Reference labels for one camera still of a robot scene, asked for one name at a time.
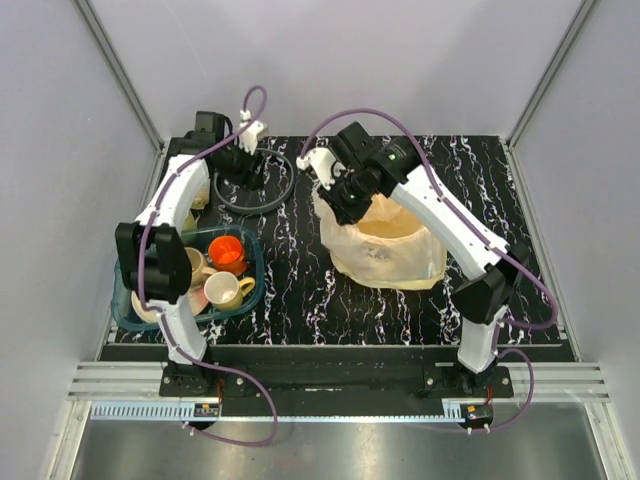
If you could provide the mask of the white trash bag roll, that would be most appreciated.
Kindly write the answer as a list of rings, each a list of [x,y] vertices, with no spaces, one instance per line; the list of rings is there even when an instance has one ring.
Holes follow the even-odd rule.
[[[211,181],[207,180],[198,190],[191,203],[192,210],[203,210],[210,202]]]

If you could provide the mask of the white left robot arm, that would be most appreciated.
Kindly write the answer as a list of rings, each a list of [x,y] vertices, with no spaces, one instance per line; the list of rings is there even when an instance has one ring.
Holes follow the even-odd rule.
[[[242,108],[237,130],[170,166],[142,213],[115,230],[122,281],[155,314],[167,342],[168,365],[181,372],[181,384],[196,396],[208,394],[222,373],[259,383],[246,372],[212,362],[188,301],[192,273],[181,232],[193,200],[213,174],[242,173],[253,165],[264,130],[259,116]]]

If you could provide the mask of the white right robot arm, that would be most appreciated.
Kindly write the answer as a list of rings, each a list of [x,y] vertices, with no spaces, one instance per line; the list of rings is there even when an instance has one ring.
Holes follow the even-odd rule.
[[[341,225],[361,220],[377,194],[406,208],[444,244],[466,277],[452,300],[462,317],[454,384],[476,396],[490,383],[497,362],[498,323],[523,275],[529,250],[488,230],[440,183],[411,137],[378,145],[360,123],[341,130],[326,147],[298,161],[320,181],[319,195]]]

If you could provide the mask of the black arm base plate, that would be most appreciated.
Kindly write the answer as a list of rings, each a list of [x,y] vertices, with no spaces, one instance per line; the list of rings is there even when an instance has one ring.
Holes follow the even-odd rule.
[[[240,396],[256,389],[231,368],[256,377],[270,390],[347,391],[397,389],[426,398],[514,396],[507,368],[492,362],[480,374],[456,360],[453,347],[397,346],[215,346],[204,360],[223,372],[167,361],[159,394],[204,397],[218,392]]]

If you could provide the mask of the detached white trash bag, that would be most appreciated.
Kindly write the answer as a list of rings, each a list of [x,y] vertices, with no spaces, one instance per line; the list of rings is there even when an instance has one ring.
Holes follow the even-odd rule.
[[[416,216],[381,194],[365,216],[340,226],[328,203],[314,192],[320,240],[334,267],[368,287],[429,290],[443,277],[447,249]]]

